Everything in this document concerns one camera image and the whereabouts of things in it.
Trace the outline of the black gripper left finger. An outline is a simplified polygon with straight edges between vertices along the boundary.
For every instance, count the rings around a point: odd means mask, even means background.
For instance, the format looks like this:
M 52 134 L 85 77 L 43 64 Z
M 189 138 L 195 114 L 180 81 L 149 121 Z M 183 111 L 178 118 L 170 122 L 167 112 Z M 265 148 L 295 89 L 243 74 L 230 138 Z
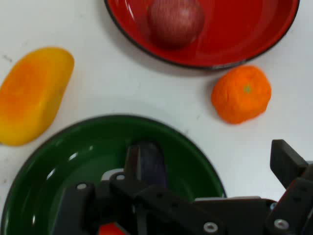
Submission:
M 226 225 L 167 189 L 162 150 L 156 144 L 128 147 L 124 170 L 95 186 L 79 182 L 63 192 L 58 235 L 96 235 L 116 223 L 131 235 L 224 235 Z

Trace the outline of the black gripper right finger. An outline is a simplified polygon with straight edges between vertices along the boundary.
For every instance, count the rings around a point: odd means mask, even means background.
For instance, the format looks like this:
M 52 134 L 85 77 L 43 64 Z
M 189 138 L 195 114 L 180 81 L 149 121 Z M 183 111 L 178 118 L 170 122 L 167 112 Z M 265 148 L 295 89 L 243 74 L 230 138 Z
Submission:
M 265 220 L 270 235 L 313 233 L 313 165 L 284 140 L 271 143 L 270 169 L 286 189 Z

